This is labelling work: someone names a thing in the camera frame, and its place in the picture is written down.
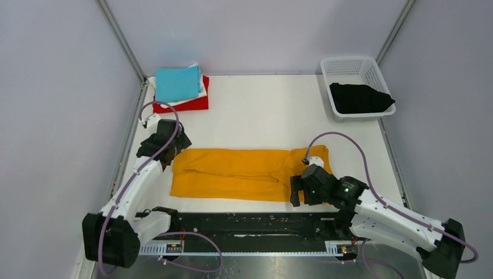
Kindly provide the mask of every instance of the cable connector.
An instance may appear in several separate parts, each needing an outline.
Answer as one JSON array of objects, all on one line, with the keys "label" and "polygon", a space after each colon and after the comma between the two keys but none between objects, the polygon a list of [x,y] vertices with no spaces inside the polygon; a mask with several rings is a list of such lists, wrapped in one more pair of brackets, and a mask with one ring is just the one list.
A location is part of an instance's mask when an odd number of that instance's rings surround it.
[{"label": "cable connector", "polygon": [[147,119],[146,120],[143,120],[143,119],[139,119],[139,122],[142,126],[144,126],[144,129],[147,128]]}]

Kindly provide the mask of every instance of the white cloth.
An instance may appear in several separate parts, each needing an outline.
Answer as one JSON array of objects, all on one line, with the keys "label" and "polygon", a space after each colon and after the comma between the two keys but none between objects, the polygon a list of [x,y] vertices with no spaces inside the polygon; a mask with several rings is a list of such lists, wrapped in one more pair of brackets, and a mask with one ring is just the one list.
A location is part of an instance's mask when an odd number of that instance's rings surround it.
[{"label": "white cloth", "polygon": [[[147,88],[147,94],[150,93],[150,94],[152,94],[152,96],[155,96],[156,95],[156,77],[150,77],[150,78],[148,78],[148,81],[149,81],[149,87]],[[205,90],[205,85],[203,84],[203,75],[201,75],[201,78],[200,78],[200,85],[201,85],[201,91],[200,91],[197,98],[183,100],[183,101],[177,101],[177,102],[170,102],[169,103],[170,106],[181,105],[182,103],[186,103],[186,102],[193,101],[195,99],[207,96],[207,91]]]}]

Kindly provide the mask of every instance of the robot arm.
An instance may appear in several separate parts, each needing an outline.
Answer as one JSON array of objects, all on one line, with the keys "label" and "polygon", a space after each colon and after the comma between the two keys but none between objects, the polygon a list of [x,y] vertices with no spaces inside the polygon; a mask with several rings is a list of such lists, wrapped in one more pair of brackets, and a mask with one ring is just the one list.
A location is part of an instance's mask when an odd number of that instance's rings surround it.
[{"label": "robot arm", "polygon": [[137,159],[132,168],[133,174],[127,180],[128,186],[120,187],[98,214],[89,213],[82,222],[87,259],[98,260],[99,235],[104,220],[114,206],[115,210],[105,231],[102,259],[104,263],[130,267],[142,245],[169,229],[172,212],[153,211],[141,220],[134,221],[134,218],[153,182],[176,155],[191,145],[180,124],[177,135],[168,147],[149,162],[151,156],[172,136],[175,126],[176,121],[160,119],[157,114],[146,119],[144,127],[150,136],[142,141],[137,152]]},{"label": "robot arm", "polygon": [[[320,161],[310,158],[310,165],[303,174],[291,178],[291,203],[294,206],[299,205],[297,191],[303,190],[305,204],[327,202],[343,212],[337,221],[344,224],[351,234],[399,249],[442,278],[455,278],[463,245],[390,210],[375,198],[365,183],[353,177],[338,180],[323,169]],[[442,223],[388,201],[381,195],[380,198],[415,219],[465,240],[462,225],[453,219]]]}]

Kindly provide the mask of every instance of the folded garment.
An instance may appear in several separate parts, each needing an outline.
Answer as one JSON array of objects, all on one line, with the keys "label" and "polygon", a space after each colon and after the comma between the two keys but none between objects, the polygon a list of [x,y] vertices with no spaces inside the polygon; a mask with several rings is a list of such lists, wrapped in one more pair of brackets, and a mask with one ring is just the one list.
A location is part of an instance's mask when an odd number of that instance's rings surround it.
[{"label": "folded garment", "polygon": [[[191,100],[186,103],[182,103],[176,106],[173,106],[174,109],[178,112],[184,111],[184,110],[203,110],[203,109],[209,109],[209,77],[202,76],[203,80],[203,85],[205,87],[205,90],[207,91],[207,96],[197,98],[194,100]],[[169,113],[172,112],[171,109],[169,108],[163,108],[161,105],[158,103],[153,103],[152,104],[152,109],[154,113]]]},{"label": "folded garment", "polygon": [[200,92],[201,72],[198,65],[188,68],[161,68],[156,70],[156,100],[176,102],[197,98]]},{"label": "folded garment", "polygon": [[395,100],[364,84],[332,83],[330,92],[335,108],[339,113],[377,113],[385,112]]},{"label": "folded garment", "polygon": [[[150,78],[148,78],[148,81],[149,81],[148,91],[149,90],[153,91],[153,92],[150,92],[150,94],[154,95],[154,97],[155,97],[155,95],[156,95],[156,77],[150,77]],[[181,105],[182,103],[190,102],[190,101],[193,101],[195,99],[207,96],[207,89],[205,88],[205,85],[203,83],[203,76],[201,76],[201,78],[200,78],[200,89],[201,89],[201,91],[199,92],[199,95],[197,96],[197,98],[187,99],[187,100],[183,100],[183,101],[176,101],[176,102],[168,102],[168,104],[170,106],[177,106],[177,105]]]},{"label": "folded garment", "polygon": [[[185,149],[173,162],[171,196],[289,202],[290,177],[307,167],[306,148],[289,150]],[[328,164],[328,149],[314,146],[310,156]]]}]

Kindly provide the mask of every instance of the white plastic basket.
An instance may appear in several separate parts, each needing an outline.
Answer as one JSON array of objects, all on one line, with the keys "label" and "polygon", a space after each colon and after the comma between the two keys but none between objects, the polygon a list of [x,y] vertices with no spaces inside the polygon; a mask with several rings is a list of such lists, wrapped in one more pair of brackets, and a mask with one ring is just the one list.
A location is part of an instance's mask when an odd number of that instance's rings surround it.
[{"label": "white plastic basket", "polygon": [[329,85],[332,83],[366,84],[375,90],[390,95],[375,59],[365,56],[324,58],[320,62],[320,65],[335,121],[375,120],[382,116],[393,115],[395,113],[395,104],[392,104],[385,112],[379,113],[342,114],[335,108],[334,99],[329,88]]}]

